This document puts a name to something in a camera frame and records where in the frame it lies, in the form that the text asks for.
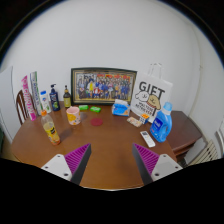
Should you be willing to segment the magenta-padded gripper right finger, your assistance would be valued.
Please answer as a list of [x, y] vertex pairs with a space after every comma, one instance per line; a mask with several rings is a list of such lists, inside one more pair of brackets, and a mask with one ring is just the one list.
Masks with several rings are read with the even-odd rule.
[[144, 185], [182, 169], [182, 167], [167, 154], [158, 155], [150, 149], [136, 143], [132, 145], [132, 154]]

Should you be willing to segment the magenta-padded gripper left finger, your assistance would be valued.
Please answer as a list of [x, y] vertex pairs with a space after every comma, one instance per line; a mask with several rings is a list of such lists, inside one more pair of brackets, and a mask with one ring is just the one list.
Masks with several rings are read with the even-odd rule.
[[81, 146], [66, 155], [56, 154], [42, 169], [79, 185], [91, 155], [91, 144]]

